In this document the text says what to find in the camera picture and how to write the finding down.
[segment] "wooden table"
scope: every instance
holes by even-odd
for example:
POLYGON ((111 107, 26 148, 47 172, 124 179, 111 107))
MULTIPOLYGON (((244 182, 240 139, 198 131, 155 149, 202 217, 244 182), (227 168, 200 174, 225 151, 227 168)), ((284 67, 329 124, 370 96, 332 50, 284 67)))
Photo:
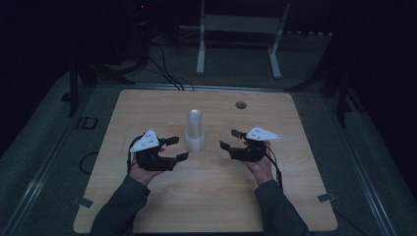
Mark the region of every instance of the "wooden table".
POLYGON ((252 173, 240 161, 225 157, 226 152, 219 147, 220 137, 225 139, 230 129, 249 132, 254 126, 282 136, 271 141, 271 148, 282 172, 284 193, 310 230, 337 227, 329 201, 318 200, 326 189, 289 94, 124 90, 84 195, 94 205, 80 207, 74 223, 76 232, 89 232, 98 211, 122 183, 129 144, 136 136, 154 128, 160 138, 180 137, 180 143, 168 147, 164 156, 186 151, 184 131, 190 109, 203 111, 206 146, 199 153, 190 153, 172 172, 150 182, 148 204, 135 220, 136 232, 263 231, 252 173), (238 109, 237 101, 244 101, 247 107, 238 109))

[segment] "gray sleeve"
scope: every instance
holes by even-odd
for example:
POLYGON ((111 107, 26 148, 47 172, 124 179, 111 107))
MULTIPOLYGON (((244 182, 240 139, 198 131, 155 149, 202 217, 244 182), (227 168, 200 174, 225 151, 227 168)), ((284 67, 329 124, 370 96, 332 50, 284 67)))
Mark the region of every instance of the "gray sleeve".
POLYGON ((126 176, 92 223, 90 236, 115 235, 126 230, 141 208, 147 204, 147 186, 126 176))
POLYGON ((274 180, 255 190, 265 235, 306 236, 309 228, 274 180))

